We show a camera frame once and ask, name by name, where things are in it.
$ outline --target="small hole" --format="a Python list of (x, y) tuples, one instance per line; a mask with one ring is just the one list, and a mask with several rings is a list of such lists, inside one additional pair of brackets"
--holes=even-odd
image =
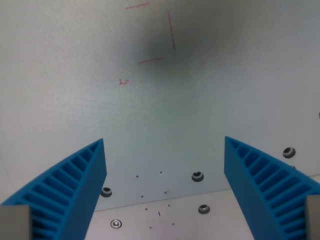
[(109, 187), (102, 188), (100, 195), (104, 198), (109, 198), (112, 195), (112, 190)]
[(195, 171), (191, 176), (191, 179), (197, 183), (201, 182), (204, 178), (205, 178), (205, 175), (200, 171)]
[(293, 147), (287, 147), (285, 150), (283, 150), (282, 155), (286, 159), (292, 158), (296, 154), (296, 150)]
[(287, 147), (283, 152), (287, 154), (290, 151), (290, 147)]

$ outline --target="white surface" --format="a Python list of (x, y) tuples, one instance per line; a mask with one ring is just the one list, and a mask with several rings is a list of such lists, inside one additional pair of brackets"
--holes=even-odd
[(15, 190), (99, 138), (113, 198), (98, 210), (229, 188), (225, 136), (280, 159), (294, 147), (287, 163), (320, 173), (320, 1), (125, 10), (142, 3), (0, 2), (0, 159)]
[[(320, 175), (312, 178), (320, 182)], [(203, 204), (210, 206), (208, 214), (198, 213), (198, 207)], [(113, 229), (110, 226), (113, 219), (121, 220), (122, 227)], [(253, 240), (254, 238), (232, 190), (229, 189), (96, 211), (85, 240), (101, 239)]]

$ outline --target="metal bolt head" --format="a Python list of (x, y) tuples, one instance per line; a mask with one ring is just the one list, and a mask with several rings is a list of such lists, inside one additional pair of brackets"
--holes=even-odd
[(122, 226), (122, 222), (120, 220), (118, 220), (118, 219), (114, 219), (114, 220), (111, 221), (110, 225), (114, 229), (119, 229)]

